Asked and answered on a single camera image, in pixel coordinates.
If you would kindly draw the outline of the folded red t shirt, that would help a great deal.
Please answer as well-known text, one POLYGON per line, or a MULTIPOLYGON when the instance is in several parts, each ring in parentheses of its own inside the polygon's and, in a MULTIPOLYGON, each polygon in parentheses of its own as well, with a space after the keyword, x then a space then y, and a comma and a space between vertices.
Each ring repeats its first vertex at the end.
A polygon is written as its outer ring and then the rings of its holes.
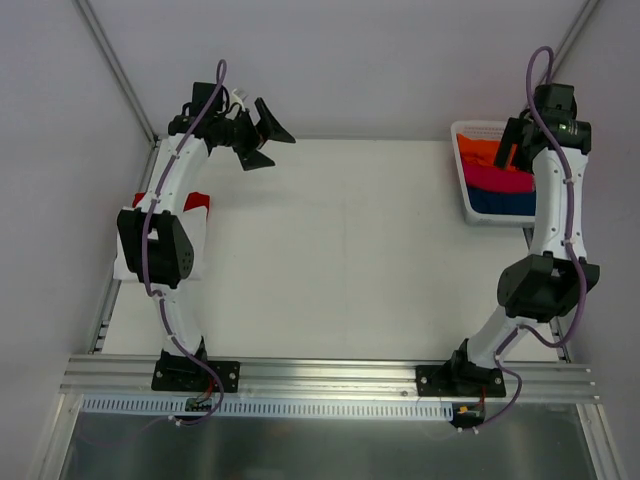
MULTIPOLYGON (((137 192, 134 195, 132 207, 136 208, 140 201, 144 198, 144 192, 137 192)), ((190 210, 194 210, 197 208, 204 208, 206 212, 209 212, 210 209, 210 196, 200 193, 200 192, 191 192, 188 194, 187 199, 185 201, 183 211, 187 212, 190 210)))

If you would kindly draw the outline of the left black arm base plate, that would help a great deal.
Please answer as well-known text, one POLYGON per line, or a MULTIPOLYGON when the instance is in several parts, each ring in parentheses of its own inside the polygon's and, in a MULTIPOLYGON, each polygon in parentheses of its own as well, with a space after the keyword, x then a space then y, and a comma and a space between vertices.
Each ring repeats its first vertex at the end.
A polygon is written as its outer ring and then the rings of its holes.
MULTIPOLYGON (((208 367, 220 379, 225 393, 236 393, 240 380, 237 361, 207 361, 208 367)), ((210 385, 219 392, 214 377, 201 366, 182 356, 164 356, 156 363, 151 381, 151 390, 160 392, 205 392, 210 385)))

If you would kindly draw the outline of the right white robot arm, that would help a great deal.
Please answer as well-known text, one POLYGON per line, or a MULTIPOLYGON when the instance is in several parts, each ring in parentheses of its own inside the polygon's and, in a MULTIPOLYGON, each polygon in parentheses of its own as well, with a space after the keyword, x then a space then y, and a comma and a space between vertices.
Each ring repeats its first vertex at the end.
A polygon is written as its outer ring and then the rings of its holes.
POLYGON ((498 305, 483 327, 465 339, 434 373, 417 377, 421 390, 453 397, 506 395, 497 362, 526 334, 573 314, 579 320, 586 296, 600 279, 582 234, 582 190, 592 146, 589 123, 577 118, 571 85, 539 85, 528 110, 508 120, 497 152, 499 167, 532 174, 535 222, 529 251, 507 267, 497 286, 498 305))

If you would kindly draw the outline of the white plastic basket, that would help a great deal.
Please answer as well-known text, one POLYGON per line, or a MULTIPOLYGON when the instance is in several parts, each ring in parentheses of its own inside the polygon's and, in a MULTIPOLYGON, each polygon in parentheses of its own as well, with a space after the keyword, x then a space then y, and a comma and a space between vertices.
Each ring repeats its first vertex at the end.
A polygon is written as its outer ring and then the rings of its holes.
MULTIPOLYGON (((461 133, 469 138, 481 138, 486 140, 501 140, 505 128, 504 121, 469 120, 456 121, 451 125, 451 137, 453 143, 455 164, 457 168, 461 193, 463 197, 465 218, 470 224, 482 224, 492 226, 513 226, 518 228, 531 228, 535 222, 534 216, 513 216, 513 215, 488 215, 474 211, 469 202, 467 188, 469 187, 464 178, 462 161, 457 145, 456 134, 461 133)), ((496 167, 493 164, 481 165, 496 167)))

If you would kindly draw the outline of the navy blue t shirt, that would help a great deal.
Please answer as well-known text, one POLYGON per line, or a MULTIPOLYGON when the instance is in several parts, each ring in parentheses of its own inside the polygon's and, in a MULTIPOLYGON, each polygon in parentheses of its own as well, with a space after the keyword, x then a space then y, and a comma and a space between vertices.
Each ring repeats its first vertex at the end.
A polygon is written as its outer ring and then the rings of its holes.
POLYGON ((488 215, 534 216, 536 193, 498 193, 467 188, 471 208, 488 215))

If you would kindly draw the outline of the orange t shirt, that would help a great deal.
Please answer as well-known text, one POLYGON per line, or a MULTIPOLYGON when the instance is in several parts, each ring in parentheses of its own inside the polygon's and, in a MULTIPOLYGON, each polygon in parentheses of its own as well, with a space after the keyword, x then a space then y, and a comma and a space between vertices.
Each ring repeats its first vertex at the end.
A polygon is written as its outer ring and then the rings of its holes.
POLYGON ((471 164, 493 164, 500 147, 499 140, 469 138, 461 133, 456 134, 460 156, 471 164))

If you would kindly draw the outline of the pink t shirt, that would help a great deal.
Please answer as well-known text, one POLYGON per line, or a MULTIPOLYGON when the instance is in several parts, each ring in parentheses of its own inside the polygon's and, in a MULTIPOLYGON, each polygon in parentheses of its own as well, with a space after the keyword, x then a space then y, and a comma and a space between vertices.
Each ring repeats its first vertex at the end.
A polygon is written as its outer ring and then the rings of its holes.
POLYGON ((520 171, 501 170, 462 161, 465 182, 469 187, 492 193, 522 194, 535 190, 533 176, 520 171))

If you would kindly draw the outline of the aluminium mounting rail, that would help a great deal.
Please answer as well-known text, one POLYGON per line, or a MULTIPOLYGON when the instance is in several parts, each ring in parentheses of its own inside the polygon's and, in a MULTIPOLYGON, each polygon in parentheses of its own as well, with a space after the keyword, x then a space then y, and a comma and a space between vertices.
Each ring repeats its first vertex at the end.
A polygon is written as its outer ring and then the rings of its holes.
MULTIPOLYGON (((416 400, 415 361, 347 361, 241 358, 236 395, 241 398, 416 400)), ((155 359, 138 355, 74 355, 62 393, 147 394, 155 359)), ((509 362, 523 380, 522 403, 600 404, 588 365, 509 362)))

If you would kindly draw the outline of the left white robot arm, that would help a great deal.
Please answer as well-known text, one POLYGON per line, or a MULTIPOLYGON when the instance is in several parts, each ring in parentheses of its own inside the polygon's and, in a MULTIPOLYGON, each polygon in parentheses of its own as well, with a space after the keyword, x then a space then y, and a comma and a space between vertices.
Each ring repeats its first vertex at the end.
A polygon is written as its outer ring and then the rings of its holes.
POLYGON ((209 360, 204 334, 186 298, 200 237, 188 232, 183 216, 191 187, 215 148, 231 149, 242 169, 253 171, 275 164, 261 151, 267 142, 295 143, 263 98, 254 106, 256 119, 240 94, 220 81, 194 83, 191 100, 170 121, 161 144, 161 173, 134 206, 118 214, 121 257, 154 302, 165 334, 151 383, 155 391, 209 396, 238 389, 239 363, 209 360))

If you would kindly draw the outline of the folded white t shirt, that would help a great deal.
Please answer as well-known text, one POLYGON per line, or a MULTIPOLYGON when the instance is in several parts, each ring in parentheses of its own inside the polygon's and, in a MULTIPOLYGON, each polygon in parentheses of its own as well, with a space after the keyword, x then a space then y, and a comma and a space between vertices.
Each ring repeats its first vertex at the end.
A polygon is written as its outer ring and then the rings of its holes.
MULTIPOLYGON (((180 216, 181 224, 194 249, 194 265, 188 280, 201 280, 204 275, 207 212, 208 210, 204 206, 200 206, 186 210, 180 216)), ((117 255, 114 260, 113 278, 129 283, 138 283, 137 275, 130 272, 127 267, 120 235, 117 235, 116 238, 117 255)))

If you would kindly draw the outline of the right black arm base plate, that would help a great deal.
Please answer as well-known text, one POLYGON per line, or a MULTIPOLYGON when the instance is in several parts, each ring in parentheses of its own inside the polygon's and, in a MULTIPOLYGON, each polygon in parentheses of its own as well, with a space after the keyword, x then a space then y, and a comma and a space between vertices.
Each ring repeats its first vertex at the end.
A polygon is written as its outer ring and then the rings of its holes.
POLYGON ((415 368, 416 388, 420 397, 482 397, 504 398, 506 388, 502 372, 475 365, 456 367, 418 365, 415 368))

